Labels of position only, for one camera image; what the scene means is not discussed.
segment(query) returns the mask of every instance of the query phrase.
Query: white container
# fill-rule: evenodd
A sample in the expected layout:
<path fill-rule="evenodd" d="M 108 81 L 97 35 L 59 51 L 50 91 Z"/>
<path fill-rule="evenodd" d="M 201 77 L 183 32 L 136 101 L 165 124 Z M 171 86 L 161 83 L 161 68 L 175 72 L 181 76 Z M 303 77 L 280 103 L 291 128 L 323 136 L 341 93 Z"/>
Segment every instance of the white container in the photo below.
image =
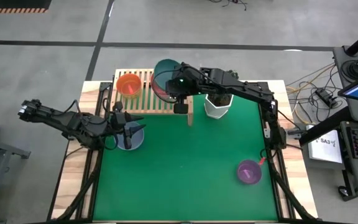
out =
<path fill-rule="evenodd" d="M 212 102 L 208 99 L 208 94 L 205 96 L 205 113 L 207 116 L 215 119 L 219 119 L 223 117 L 229 110 L 231 103 L 233 102 L 233 95 L 231 95 L 230 103 L 227 106 L 215 106 Z"/>

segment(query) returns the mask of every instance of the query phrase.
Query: power strip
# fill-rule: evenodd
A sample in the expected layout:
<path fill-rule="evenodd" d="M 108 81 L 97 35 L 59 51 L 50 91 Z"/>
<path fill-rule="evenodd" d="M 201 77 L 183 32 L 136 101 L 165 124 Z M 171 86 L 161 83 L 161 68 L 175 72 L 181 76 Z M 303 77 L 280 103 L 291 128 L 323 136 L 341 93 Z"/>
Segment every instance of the power strip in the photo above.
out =
<path fill-rule="evenodd" d="M 334 97 L 323 88 L 318 88 L 314 93 L 318 95 L 328 108 L 332 109 L 338 104 Z"/>

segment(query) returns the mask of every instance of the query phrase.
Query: purple bowl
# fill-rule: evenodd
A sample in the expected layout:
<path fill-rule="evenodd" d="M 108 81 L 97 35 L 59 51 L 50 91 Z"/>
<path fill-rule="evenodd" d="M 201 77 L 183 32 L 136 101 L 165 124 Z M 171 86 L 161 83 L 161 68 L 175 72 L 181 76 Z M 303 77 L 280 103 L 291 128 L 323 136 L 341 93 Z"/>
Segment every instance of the purple bowl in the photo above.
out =
<path fill-rule="evenodd" d="M 245 184 L 256 184 L 262 178 L 262 170 L 255 161 L 245 160 L 237 168 L 237 177 Z"/>

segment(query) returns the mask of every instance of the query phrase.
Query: orange bowl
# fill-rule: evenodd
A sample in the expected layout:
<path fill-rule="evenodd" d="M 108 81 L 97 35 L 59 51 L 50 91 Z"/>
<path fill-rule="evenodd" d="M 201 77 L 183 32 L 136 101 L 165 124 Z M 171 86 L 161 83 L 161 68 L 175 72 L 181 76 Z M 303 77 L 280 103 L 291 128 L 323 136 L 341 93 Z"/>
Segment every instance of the orange bowl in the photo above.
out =
<path fill-rule="evenodd" d="M 127 73 L 117 80 L 117 91 L 126 98 L 135 98 L 140 93 L 142 81 L 139 76 Z"/>

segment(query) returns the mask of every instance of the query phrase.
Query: black floor mat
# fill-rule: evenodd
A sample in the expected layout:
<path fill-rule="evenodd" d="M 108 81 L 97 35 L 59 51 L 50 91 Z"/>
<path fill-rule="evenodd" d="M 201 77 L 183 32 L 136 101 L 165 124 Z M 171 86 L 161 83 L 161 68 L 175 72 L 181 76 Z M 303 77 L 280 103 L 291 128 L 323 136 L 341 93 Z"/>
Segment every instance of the black floor mat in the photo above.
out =
<path fill-rule="evenodd" d="M 0 0 L 0 13 L 43 13 L 52 0 Z"/>

